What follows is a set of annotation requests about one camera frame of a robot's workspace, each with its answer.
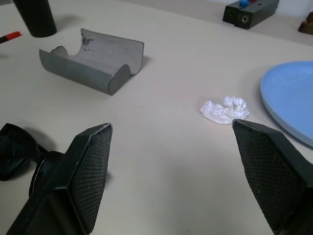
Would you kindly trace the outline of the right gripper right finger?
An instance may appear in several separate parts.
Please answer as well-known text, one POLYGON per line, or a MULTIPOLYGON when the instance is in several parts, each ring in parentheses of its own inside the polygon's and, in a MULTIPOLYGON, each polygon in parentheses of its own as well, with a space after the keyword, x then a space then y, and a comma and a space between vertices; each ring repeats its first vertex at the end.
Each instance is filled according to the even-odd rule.
POLYGON ((235 119, 249 187, 274 235, 313 235, 313 164, 283 133, 235 119))

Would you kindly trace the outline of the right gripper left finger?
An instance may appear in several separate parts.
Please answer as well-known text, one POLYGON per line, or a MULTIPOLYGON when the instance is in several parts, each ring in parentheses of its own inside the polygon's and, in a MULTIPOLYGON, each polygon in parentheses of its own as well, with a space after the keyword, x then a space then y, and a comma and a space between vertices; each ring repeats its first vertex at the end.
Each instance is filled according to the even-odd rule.
POLYGON ((112 132, 105 123, 78 134, 6 235, 90 235, 105 189, 112 132))

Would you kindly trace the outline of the black sunglasses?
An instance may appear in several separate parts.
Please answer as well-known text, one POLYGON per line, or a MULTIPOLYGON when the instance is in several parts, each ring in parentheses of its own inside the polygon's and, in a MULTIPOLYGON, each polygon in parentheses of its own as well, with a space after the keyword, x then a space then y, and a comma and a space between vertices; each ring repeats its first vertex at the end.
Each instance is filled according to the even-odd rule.
POLYGON ((29 195, 63 156, 61 152, 47 151, 27 131, 16 125, 6 123, 0 130, 0 181, 18 177, 31 163, 35 163, 29 195))

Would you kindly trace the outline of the crumpled white tissue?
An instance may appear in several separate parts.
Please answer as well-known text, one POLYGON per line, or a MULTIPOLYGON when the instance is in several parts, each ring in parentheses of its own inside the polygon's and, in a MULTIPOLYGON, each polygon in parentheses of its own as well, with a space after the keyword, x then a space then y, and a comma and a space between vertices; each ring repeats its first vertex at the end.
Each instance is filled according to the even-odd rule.
POLYGON ((226 96, 221 103, 206 101, 200 108, 200 113, 207 120, 220 125, 228 125, 234 119, 247 118, 249 110, 242 98, 226 96))

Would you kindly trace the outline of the light blue plate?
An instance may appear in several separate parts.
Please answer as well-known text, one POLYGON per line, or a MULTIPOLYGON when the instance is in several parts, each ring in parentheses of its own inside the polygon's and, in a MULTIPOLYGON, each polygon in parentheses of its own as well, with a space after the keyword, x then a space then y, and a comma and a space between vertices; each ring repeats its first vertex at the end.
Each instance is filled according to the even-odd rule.
POLYGON ((268 70, 260 82, 264 106, 299 141, 313 147, 313 61, 295 61, 268 70))

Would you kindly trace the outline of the grey open glasses case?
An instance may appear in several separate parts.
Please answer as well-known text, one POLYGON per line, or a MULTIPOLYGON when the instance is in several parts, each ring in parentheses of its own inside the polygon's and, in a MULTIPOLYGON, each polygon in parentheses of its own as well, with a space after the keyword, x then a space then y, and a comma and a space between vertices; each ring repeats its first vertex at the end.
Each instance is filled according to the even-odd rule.
POLYGON ((43 68, 108 95, 114 95, 141 70, 144 43, 81 29, 81 48, 69 55, 63 46, 39 51, 43 68))

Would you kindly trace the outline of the brown wooden peg rack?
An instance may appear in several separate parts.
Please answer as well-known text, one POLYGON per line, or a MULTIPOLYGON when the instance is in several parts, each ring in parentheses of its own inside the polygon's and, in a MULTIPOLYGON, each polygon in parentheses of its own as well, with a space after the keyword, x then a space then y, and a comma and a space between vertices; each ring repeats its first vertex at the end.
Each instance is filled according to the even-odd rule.
POLYGON ((313 11, 309 13, 298 29, 299 32, 313 35, 313 11))

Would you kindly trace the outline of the red and black marker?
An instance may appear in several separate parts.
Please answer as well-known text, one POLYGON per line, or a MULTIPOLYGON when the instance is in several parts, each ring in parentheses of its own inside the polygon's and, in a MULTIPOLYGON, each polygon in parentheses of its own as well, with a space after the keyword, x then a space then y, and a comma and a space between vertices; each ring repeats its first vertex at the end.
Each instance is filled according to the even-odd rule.
POLYGON ((22 36, 22 34, 20 32, 18 32, 18 31, 6 34, 6 35, 0 37, 0 44, 8 42, 10 40, 13 40, 15 38, 18 38, 20 36, 22 36))

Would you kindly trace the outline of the plain black box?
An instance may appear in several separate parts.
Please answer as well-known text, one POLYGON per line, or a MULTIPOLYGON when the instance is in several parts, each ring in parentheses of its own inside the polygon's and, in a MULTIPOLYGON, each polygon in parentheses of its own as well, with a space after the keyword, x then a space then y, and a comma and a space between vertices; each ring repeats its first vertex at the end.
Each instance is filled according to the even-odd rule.
POLYGON ((277 7, 279 0, 258 0, 238 11, 235 27, 250 29, 271 17, 277 7))

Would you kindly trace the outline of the black box with coloured knobs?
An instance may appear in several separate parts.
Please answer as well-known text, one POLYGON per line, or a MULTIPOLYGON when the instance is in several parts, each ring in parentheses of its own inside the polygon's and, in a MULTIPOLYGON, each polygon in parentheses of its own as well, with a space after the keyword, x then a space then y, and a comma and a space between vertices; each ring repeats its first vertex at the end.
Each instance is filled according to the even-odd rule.
POLYGON ((238 12, 242 8, 251 5, 251 0, 238 0, 231 4, 228 4, 224 9, 223 21, 229 24, 235 24, 238 18, 238 12))

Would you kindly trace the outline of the black cylindrical cup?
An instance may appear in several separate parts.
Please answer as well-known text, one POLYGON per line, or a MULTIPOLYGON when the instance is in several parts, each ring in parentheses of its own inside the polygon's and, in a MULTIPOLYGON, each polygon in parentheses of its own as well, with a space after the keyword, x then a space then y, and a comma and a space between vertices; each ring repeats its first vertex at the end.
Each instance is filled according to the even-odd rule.
POLYGON ((13 0, 30 34, 36 38, 57 33, 48 0, 13 0))

